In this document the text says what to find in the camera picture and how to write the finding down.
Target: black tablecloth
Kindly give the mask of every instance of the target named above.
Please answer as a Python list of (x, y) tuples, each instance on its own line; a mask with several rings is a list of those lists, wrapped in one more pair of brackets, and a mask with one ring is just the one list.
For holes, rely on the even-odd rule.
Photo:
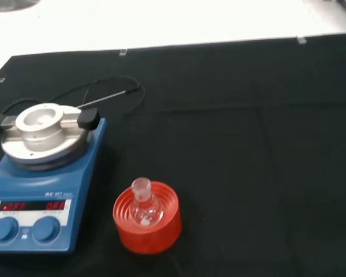
[[(108, 174), (89, 231), (72, 255), (0, 255), (0, 276), (346, 276), (346, 35), (13, 57), (0, 110), (111, 75), (146, 99), (131, 114), (140, 92), (98, 105)], [(101, 82), (88, 100), (131, 86)], [(153, 257), (125, 250), (111, 216), (141, 176), (180, 199), (182, 235)]]

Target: metal rod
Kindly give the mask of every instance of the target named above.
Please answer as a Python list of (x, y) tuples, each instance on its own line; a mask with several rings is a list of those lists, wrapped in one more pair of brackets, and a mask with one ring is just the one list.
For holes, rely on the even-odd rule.
[(121, 95), (121, 94), (123, 94), (123, 93), (126, 93), (126, 91), (121, 91), (121, 92), (118, 92), (118, 93), (115, 93), (115, 94), (106, 96), (106, 97), (104, 97), (104, 98), (100, 98), (100, 99), (98, 99), (98, 100), (91, 101), (91, 102), (88, 102), (88, 103), (86, 103), (86, 104), (82, 104), (82, 105), (80, 105), (80, 106), (77, 106), (76, 108), (83, 108), (83, 107), (86, 107), (86, 106), (88, 106), (88, 105), (92, 105), (92, 104), (94, 104), (94, 103), (97, 103), (97, 102), (104, 101), (104, 100), (106, 100), (106, 99), (112, 98), (112, 97), (114, 97), (114, 96)]

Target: blue knob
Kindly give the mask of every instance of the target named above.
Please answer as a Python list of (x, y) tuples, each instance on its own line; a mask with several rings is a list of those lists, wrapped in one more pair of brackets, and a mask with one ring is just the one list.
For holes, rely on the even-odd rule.
[(8, 242), (18, 234), (18, 221), (14, 218), (0, 218), (0, 242)]
[(52, 216), (46, 216), (35, 222), (32, 227), (33, 237), (42, 243), (51, 242), (56, 239), (60, 232), (60, 223)]

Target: black cable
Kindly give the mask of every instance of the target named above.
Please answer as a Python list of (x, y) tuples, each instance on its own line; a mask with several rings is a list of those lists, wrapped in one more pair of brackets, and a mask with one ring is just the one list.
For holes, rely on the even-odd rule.
[(18, 99), (14, 102), (12, 102), (11, 104), (7, 105), (6, 107), (4, 107), (2, 109), (2, 114), (6, 114), (8, 111), (10, 111), (12, 108), (14, 108), (15, 106), (21, 104), (21, 103), (25, 103), (25, 102), (35, 102), (37, 104), (41, 104), (41, 103), (44, 103), (43, 101), (41, 100), (38, 100), (38, 99), (35, 99), (35, 98), (21, 98), (21, 99)]
[[(85, 104), (86, 102), (86, 98), (87, 98), (87, 95), (89, 93), (89, 91), (91, 90), (91, 88), (98, 82), (101, 82), (101, 81), (106, 81), (106, 80), (112, 80), (112, 79), (118, 79), (118, 78), (124, 78), (124, 79), (128, 79), (128, 80), (131, 80), (133, 83), (135, 83), (136, 87), (135, 88), (132, 88), (132, 89), (128, 89), (126, 91), (125, 94), (129, 94), (129, 93), (132, 93), (134, 91), (138, 91), (139, 89), (142, 89), (142, 96), (141, 98), (139, 99), (138, 103), (136, 105), (134, 105), (133, 107), (129, 108), (127, 110), (127, 113), (131, 112), (132, 110), (134, 110), (136, 107), (138, 107), (145, 99), (145, 88), (144, 86), (139, 82), (137, 81), (135, 78), (131, 77), (131, 76), (125, 76), (125, 75), (116, 75), (116, 76), (110, 76), (110, 77), (106, 77), (106, 78), (99, 78), (99, 79), (96, 79), (92, 82), (88, 82), (86, 84), (81, 84), (81, 85), (78, 85), (68, 91), (65, 91), (65, 92), (62, 92), (60, 94), (58, 94), (57, 96), (49, 99), (48, 101), (46, 102), (50, 102), (50, 103), (54, 103), (56, 100), (60, 99), (61, 97), (64, 97), (65, 95), (68, 95), (70, 94), (71, 92), (73, 91), (76, 91), (78, 89), (81, 89), (81, 88), (84, 88), (84, 87), (87, 87), (87, 90), (86, 90), (86, 93), (83, 97), (83, 101), (82, 101), (82, 104)], [(42, 101), (42, 100), (39, 100), (39, 99), (35, 99), (35, 98), (21, 98), (21, 99), (18, 99), (16, 101), (14, 101), (13, 103), (7, 105), (3, 110), (2, 110), (2, 114), (6, 114), (8, 111), (10, 111), (13, 107), (16, 107), (17, 105), (21, 104), (21, 103), (25, 103), (25, 102), (35, 102), (35, 103), (38, 103), (38, 104), (41, 104), (41, 103), (45, 103), (45, 101)]]

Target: red led display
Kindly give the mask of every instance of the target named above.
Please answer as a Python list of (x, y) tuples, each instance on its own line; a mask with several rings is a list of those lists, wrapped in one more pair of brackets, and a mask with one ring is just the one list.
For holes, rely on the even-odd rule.
[(61, 211), (64, 209), (65, 200), (61, 201), (29, 201), (0, 203), (0, 211)]

